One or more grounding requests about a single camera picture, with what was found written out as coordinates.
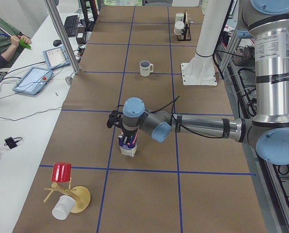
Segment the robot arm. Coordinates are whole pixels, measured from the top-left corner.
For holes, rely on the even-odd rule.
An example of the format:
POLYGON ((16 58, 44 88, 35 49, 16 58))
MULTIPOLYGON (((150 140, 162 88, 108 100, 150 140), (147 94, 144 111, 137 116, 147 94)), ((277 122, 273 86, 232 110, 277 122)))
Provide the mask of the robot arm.
POLYGON ((257 114, 252 124, 289 127, 289 0, 241 0, 238 28, 255 41, 257 114))
POLYGON ((163 142, 171 131, 193 133, 207 138, 233 139, 251 146, 259 157, 274 165, 289 164, 289 122, 262 123, 251 119, 211 118, 152 112, 136 97, 125 101, 122 131, 134 135, 142 130, 152 139, 163 142))

